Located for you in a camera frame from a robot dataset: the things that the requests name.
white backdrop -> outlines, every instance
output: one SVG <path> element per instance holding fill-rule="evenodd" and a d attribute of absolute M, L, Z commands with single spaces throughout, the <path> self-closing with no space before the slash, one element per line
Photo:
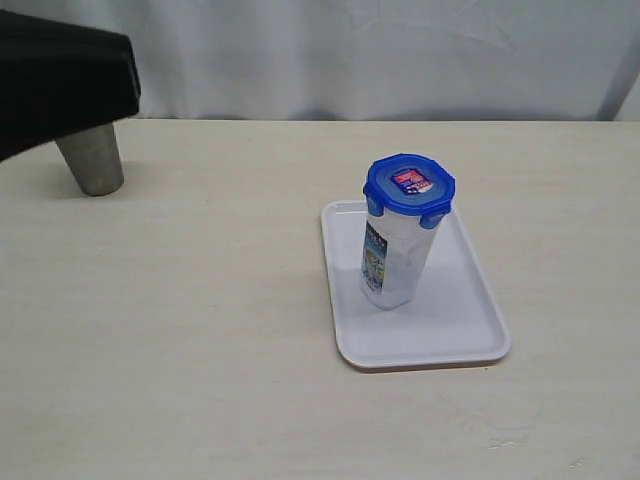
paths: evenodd
<path fill-rule="evenodd" d="M 0 0 L 0 8 L 128 34 L 145 117 L 640 120 L 640 0 Z"/>

container label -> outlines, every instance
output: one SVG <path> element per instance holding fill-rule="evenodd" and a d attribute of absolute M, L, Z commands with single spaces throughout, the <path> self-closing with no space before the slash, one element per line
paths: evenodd
<path fill-rule="evenodd" d="M 387 259 L 387 241 L 367 222 L 362 258 L 362 275 L 373 293 L 382 293 L 384 266 Z"/>
<path fill-rule="evenodd" d="M 425 193 L 433 187 L 433 182 L 416 168 L 404 168 L 394 173 L 391 176 L 391 181 L 393 181 L 405 195 Z"/>

plastic tray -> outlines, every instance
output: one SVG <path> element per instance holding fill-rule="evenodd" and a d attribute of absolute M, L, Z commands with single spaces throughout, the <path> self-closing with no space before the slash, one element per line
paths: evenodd
<path fill-rule="evenodd" d="M 364 201 L 322 211 L 324 251 L 338 350 L 359 369 L 492 363 L 511 337 L 454 208 L 438 229 L 416 296 L 384 311 L 360 290 Z"/>

silver leg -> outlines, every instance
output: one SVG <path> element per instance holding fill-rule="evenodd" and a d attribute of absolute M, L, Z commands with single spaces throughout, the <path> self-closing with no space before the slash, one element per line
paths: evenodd
<path fill-rule="evenodd" d="M 94 197 L 109 195 L 124 183 L 113 124 L 56 140 L 80 189 Z"/>

transparent container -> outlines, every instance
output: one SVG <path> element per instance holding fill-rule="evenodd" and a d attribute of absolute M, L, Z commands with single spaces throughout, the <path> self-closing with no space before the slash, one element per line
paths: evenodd
<path fill-rule="evenodd" d="M 411 301 L 455 180 L 434 160 L 399 154 L 374 162 L 364 187 L 367 224 L 361 288 L 379 308 Z"/>

